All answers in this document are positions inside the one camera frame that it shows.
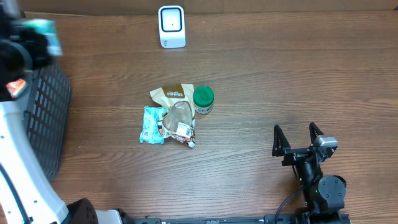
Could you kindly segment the brown PanTree snack bag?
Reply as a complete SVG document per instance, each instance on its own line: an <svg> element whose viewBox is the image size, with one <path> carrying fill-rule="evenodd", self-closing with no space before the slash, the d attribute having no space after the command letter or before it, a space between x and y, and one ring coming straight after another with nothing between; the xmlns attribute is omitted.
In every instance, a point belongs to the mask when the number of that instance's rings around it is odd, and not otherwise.
<svg viewBox="0 0 398 224"><path fill-rule="evenodd" d="M193 92L193 84L184 83L150 91L152 100L167 110L157 122L160 136L164 139L172 138L190 148L196 144Z"/></svg>

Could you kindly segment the teal gum packet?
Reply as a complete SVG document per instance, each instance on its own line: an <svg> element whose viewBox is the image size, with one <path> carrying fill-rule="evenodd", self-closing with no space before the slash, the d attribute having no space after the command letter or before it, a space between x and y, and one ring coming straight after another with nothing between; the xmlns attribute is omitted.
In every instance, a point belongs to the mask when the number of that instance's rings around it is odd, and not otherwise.
<svg viewBox="0 0 398 224"><path fill-rule="evenodd" d="M51 56L61 57L63 55L54 21L47 19L31 19L24 21L23 25L33 28L37 33L45 36L48 42L47 51Z"/></svg>

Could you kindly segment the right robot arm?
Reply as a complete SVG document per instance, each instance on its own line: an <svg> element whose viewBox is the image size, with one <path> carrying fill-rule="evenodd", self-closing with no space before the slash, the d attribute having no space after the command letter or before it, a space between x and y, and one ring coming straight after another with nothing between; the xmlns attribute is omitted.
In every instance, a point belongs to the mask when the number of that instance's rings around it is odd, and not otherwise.
<svg viewBox="0 0 398 224"><path fill-rule="evenodd" d="M272 156L282 157L283 166L291 166L300 188L288 196L269 220L273 223L349 224L345 207L346 181L339 175L324 175L320 163L330 158L338 148L332 135L324 134L315 123L309 124L311 144L306 148L291 148L279 125L274 126ZM303 194L305 206L284 218L284 205L298 194Z"/></svg>

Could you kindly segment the green lid jar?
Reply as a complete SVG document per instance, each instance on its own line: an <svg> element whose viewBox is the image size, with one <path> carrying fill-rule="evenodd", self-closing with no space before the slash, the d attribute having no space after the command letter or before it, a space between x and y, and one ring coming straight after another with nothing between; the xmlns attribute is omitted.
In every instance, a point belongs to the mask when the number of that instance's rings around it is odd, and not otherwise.
<svg viewBox="0 0 398 224"><path fill-rule="evenodd" d="M214 92L208 86L199 86L193 93L195 111L200 114L207 114L213 109Z"/></svg>

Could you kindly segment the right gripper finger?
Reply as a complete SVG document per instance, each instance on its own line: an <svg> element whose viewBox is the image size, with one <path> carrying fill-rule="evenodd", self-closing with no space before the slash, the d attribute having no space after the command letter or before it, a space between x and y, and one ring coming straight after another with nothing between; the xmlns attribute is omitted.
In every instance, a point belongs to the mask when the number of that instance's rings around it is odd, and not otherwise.
<svg viewBox="0 0 398 224"><path fill-rule="evenodd" d="M318 128L318 126L311 122L309 124L310 131L310 139L312 145L320 145L320 138L324 135L324 133Z"/></svg>
<svg viewBox="0 0 398 224"><path fill-rule="evenodd" d="M274 143L272 147L272 156L284 156L287 151L291 150L291 146L286 139L282 129L277 124L274 126Z"/></svg>

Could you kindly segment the teal tissue packet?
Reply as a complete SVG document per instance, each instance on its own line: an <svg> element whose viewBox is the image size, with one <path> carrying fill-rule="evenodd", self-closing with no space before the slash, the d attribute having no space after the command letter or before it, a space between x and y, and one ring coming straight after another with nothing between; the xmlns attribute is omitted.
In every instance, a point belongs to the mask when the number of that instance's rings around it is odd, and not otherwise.
<svg viewBox="0 0 398 224"><path fill-rule="evenodd" d="M144 107L142 131L140 133L140 143L164 144L164 138L159 133L158 121L167 113L163 107Z"/></svg>

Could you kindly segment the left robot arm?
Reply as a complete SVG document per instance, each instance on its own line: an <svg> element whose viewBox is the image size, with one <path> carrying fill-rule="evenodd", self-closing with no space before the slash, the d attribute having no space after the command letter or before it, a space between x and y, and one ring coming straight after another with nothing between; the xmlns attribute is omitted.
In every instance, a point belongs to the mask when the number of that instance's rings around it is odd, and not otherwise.
<svg viewBox="0 0 398 224"><path fill-rule="evenodd" d="M58 171L70 83L53 63L54 29L1 2L1 206L8 223L126 223L122 211L65 203L49 182Z"/></svg>

